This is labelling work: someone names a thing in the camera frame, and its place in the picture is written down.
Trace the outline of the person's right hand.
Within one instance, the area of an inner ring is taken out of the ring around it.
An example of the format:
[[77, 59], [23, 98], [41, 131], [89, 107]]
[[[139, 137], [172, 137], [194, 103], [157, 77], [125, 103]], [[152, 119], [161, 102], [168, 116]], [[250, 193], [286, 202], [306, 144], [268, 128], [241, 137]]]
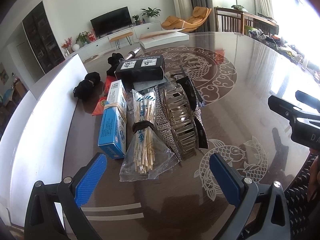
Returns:
[[319, 156], [313, 161], [310, 166], [310, 179], [308, 185], [308, 202], [313, 200], [317, 196], [317, 192], [319, 189]]

